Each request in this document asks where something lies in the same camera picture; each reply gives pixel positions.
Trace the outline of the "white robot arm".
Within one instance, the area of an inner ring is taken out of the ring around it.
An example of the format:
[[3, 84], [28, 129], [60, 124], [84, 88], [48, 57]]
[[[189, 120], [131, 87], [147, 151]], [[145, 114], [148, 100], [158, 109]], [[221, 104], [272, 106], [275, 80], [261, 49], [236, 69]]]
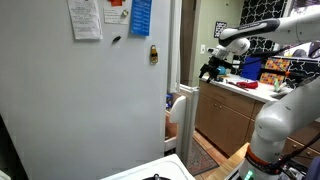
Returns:
[[[224, 29], [219, 45], [214, 48], [210, 61], [201, 67], [211, 80], [218, 75], [217, 67], [225, 57], [244, 54], [254, 36], [278, 44], [303, 44], [320, 38], [320, 13], [296, 17], [269, 18], [235, 28]], [[278, 101], [263, 105], [255, 118], [254, 131], [247, 147], [245, 160], [239, 168], [242, 180], [279, 180], [282, 167], [299, 152], [281, 154], [286, 138], [320, 117], [320, 79], [297, 87]]]

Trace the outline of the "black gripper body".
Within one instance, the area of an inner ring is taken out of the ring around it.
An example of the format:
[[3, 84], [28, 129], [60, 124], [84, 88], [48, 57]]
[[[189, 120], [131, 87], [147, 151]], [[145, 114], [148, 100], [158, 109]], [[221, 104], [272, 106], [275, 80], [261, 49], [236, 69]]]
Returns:
[[215, 56], [211, 56], [209, 58], [209, 61], [207, 64], [204, 64], [200, 68], [200, 75], [199, 77], [202, 78], [205, 73], [209, 73], [209, 78], [206, 80], [207, 83], [210, 83], [212, 80], [217, 81], [217, 82], [222, 82], [223, 79], [219, 77], [220, 70], [218, 69], [219, 66], [223, 66], [227, 69], [232, 68], [232, 64], [225, 61], [221, 60]]

